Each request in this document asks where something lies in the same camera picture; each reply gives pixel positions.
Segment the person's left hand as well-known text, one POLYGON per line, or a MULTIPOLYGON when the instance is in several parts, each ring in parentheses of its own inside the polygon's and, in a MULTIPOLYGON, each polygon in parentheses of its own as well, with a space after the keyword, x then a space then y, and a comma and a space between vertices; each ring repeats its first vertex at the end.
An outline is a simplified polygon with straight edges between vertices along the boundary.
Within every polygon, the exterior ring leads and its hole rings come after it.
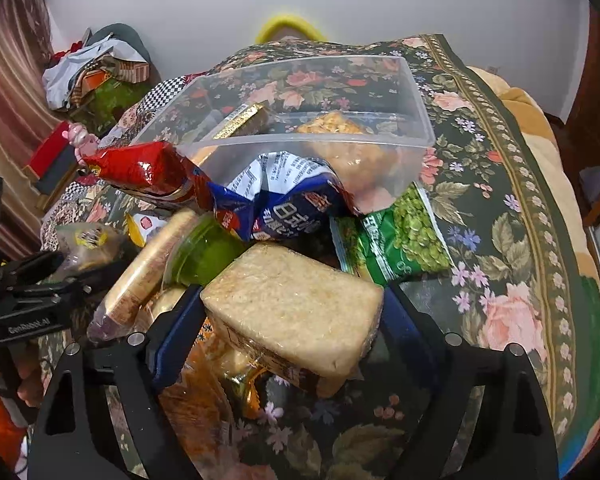
POLYGON ((42 368, 38 345, 27 342, 16 349, 14 363, 21 379, 17 394, 30 408, 38 408, 43 400, 42 368))

